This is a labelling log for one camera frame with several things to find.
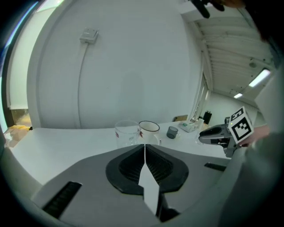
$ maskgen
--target white mug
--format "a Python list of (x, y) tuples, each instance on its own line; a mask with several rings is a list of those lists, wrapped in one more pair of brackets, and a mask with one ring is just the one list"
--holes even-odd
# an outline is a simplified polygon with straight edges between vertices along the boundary
[(160, 126), (151, 121), (141, 121), (139, 123), (141, 127), (139, 139), (144, 144), (161, 145), (161, 140), (158, 137)]

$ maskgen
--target black vent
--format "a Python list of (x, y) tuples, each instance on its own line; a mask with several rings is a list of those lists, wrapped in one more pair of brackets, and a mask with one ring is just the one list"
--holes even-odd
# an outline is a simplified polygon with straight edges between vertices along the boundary
[(144, 165), (144, 152), (140, 150), (126, 159), (122, 160), (119, 164), (119, 171), (129, 180), (139, 183), (140, 172)]
[(64, 209), (76, 195), (82, 185), (76, 182), (68, 182), (43, 210), (55, 218), (59, 218)]
[(160, 186), (161, 193), (178, 191), (189, 174), (182, 160), (152, 145), (146, 145), (146, 164)]
[(150, 149), (147, 149), (146, 163), (158, 184), (173, 172), (173, 163)]

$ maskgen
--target black slot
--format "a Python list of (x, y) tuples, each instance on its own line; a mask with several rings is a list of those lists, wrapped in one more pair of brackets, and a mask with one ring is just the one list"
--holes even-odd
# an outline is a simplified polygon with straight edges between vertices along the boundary
[(55, 218), (59, 218), (65, 208), (82, 185), (76, 182), (68, 182), (44, 207), (43, 210)]
[(214, 164), (214, 163), (210, 163), (210, 162), (206, 163), (204, 166), (211, 168), (211, 169), (218, 170), (218, 171), (222, 171), (222, 172), (224, 172), (226, 170), (226, 166), (218, 165), (218, 164)]
[(160, 219), (160, 221), (161, 222), (168, 221), (178, 216), (179, 214), (180, 213), (177, 210), (173, 208), (169, 208), (165, 195), (162, 193), (159, 193), (156, 216)]

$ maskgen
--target clear glass cup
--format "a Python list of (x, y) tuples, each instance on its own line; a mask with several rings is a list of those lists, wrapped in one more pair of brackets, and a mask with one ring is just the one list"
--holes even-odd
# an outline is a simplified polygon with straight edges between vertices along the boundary
[(118, 148), (138, 144), (141, 127), (135, 121), (124, 120), (115, 124), (116, 144)]

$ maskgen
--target gray platform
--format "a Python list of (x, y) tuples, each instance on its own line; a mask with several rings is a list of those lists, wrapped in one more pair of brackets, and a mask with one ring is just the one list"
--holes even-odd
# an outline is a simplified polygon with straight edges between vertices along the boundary
[[(170, 207), (183, 212), (199, 200), (221, 177), (223, 172), (204, 167), (207, 162), (227, 165), (229, 160), (198, 156), (158, 147), (181, 159), (189, 168), (189, 176), (178, 192), (166, 193)], [(59, 220), (75, 226), (153, 226), (160, 223), (145, 205), (142, 196), (122, 194), (106, 178), (106, 165), (133, 147), (118, 149), (81, 160), (44, 185), (34, 196), (43, 207), (69, 181), (82, 184)]]

